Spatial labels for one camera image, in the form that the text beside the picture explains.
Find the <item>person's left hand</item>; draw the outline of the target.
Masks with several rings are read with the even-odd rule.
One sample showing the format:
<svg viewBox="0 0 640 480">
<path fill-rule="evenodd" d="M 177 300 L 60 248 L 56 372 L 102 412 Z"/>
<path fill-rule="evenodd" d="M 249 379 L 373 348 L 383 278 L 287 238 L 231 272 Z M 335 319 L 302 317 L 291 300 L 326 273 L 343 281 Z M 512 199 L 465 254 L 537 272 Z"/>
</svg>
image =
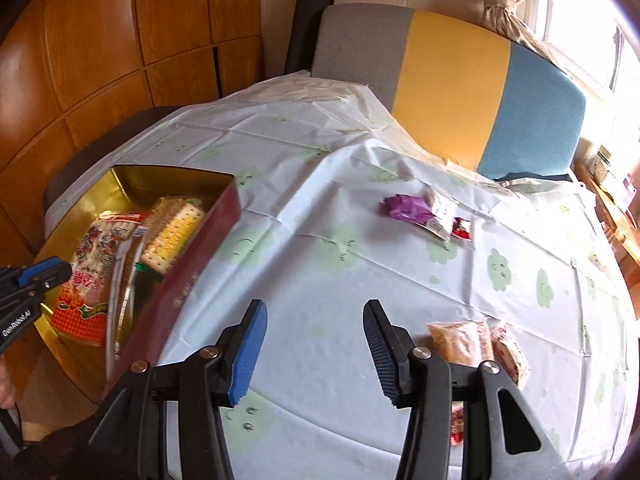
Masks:
<svg viewBox="0 0 640 480">
<path fill-rule="evenodd" d="M 10 372 L 6 363 L 0 360 L 0 408 L 9 410 L 13 408 L 16 400 L 16 390 L 14 388 Z"/>
</svg>

